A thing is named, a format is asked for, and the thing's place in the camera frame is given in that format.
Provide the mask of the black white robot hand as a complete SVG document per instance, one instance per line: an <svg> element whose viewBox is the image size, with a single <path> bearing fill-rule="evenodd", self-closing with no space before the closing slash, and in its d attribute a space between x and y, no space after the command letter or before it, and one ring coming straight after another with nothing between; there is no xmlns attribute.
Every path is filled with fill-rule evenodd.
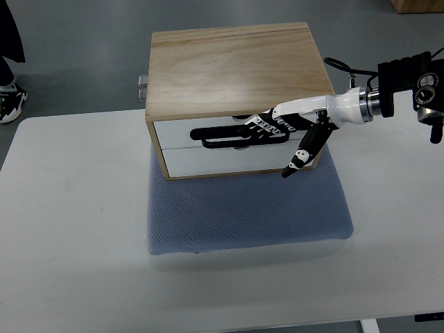
<svg viewBox="0 0 444 333"><path fill-rule="evenodd" d="M297 130L306 134L290 163L282 170L287 178L312 162L333 131L345 123L364 124L373 120L366 106L367 89L352 88L338 96L315 96L281 103L269 111L251 117L239 135L253 142L287 135Z"/></svg>

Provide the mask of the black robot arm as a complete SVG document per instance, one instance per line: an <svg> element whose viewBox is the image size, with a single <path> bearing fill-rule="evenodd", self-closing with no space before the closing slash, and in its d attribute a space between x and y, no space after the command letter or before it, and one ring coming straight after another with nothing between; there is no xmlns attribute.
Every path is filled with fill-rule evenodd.
<svg viewBox="0 0 444 333"><path fill-rule="evenodd" d="M355 87L357 74L367 75L366 87L359 93L363 118L373 116L389 118L394 115L394 94L411 92L412 107L420 123L431 127L430 142L438 144L443 139L443 58L426 51L400 60L379 63L377 71L353 69L334 58L324 63L349 74L350 87Z"/></svg>

